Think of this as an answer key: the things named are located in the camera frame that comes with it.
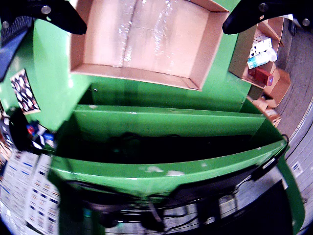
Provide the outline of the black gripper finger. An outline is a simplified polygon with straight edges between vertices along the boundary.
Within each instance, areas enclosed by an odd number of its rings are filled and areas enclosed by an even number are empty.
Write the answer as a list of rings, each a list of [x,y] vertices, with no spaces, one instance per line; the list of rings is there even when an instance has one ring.
[[[85,34],[87,25],[67,0],[2,0],[0,22],[9,28],[17,17],[26,16],[48,21],[72,34]]]
[[[292,14],[301,28],[313,30],[311,0],[241,0],[222,25],[225,34],[241,33],[258,23]]]

